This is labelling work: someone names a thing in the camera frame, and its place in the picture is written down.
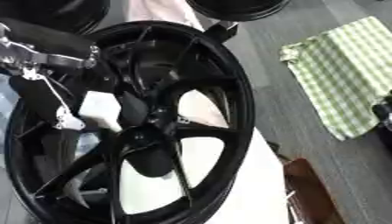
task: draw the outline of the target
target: plaid towel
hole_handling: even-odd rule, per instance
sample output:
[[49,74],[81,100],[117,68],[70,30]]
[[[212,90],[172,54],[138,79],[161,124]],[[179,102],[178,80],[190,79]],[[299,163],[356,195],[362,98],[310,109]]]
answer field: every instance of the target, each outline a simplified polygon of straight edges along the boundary
[[392,88],[392,33],[377,18],[286,45],[281,61],[339,140],[363,135],[379,122],[371,108]]

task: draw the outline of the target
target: gray carpet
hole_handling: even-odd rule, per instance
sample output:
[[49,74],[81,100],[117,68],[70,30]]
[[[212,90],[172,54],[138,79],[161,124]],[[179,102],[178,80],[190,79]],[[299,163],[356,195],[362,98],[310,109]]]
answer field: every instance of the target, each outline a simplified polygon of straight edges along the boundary
[[[105,25],[122,19],[118,2]],[[280,143],[284,154],[311,161],[349,224],[392,223],[392,157],[374,133],[343,143],[334,139],[278,61],[278,50],[369,15],[392,29],[391,11],[392,0],[293,0],[272,17],[241,24],[239,35],[227,43],[254,87],[257,127]],[[0,224],[23,223],[23,210],[5,179],[0,170]]]

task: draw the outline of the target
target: metal bracket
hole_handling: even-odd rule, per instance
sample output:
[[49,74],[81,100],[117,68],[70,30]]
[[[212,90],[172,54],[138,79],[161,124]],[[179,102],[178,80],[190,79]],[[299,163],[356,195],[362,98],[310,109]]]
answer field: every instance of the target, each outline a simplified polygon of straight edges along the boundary
[[52,65],[70,68],[91,68],[97,63],[99,48],[93,46],[88,59],[79,59],[60,54],[48,54],[34,50],[34,45],[13,42],[6,36],[10,29],[0,23],[0,63],[22,69],[25,64]]
[[225,43],[238,33],[238,25],[237,22],[220,21],[208,28],[204,33],[221,43]]

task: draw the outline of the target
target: black object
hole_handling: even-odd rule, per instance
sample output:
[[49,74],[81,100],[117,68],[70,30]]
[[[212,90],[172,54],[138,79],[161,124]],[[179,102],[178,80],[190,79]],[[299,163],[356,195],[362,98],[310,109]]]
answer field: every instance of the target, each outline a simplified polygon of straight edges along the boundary
[[12,18],[0,18],[10,28],[6,36],[18,43],[33,45],[34,50],[47,54],[61,54],[86,60],[92,53],[94,42],[69,32],[57,31],[40,25],[27,24]]
[[[61,101],[52,92],[44,80],[27,80],[22,76],[10,77],[10,86],[24,99],[24,103],[37,113],[37,115],[52,126],[59,121],[57,110],[62,105]],[[56,89],[60,97],[66,99],[67,95],[61,89]]]
[[[180,24],[119,24],[89,38],[108,56],[110,69],[118,76],[118,83],[110,82],[115,95],[121,97],[129,91],[148,106],[148,115],[139,126],[126,126],[119,135],[92,130],[100,143],[75,160],[79,134],[52,129],[20,101],[11,116],[4,147],[7,172],[17,195],[32,214],[49,224],[106,224],[112,223],[112,217],[120,223],[203,223],[227,197],[254,128],[252,90],[241,65],[218,41]],[[63,76],[67,74],[56,72],[51,78]],[[74,89],[70,85],[78,76],[61,79],[62,85]],[[82,80],[89,89],[88,79]],[[222,113],[228,129],[179,119],[179,97],[193,89],[220,93],[217,95],[226,103]],[[180,140],[187,137],[216,137],[225,144],[218,163],[194,188],[188,184],[180,156],[186,150],[180,149]],[[125,215],[119,205],[120,165],[133,153],[157,146],[171,160],[170,164],[163,161],[160,173],[151,166],[157,161],[155,153],[140,155],[147,163],[143,167],[137,162],[131,164],[147,176],[161,176],[173,169],[184,197],[148,213]],[[83,206],[82,190],[75,187],[74,179],[101,164],[107,168],[105,186],[109,191],[105,199],[110,203],[92,201],[89,207]]]
[[86,33],[106,16],[109,5],[109,0],[0,0],[0,18]]
[[280,11],[290,0],[187,0],[198,12],[225,21],[249,21]]

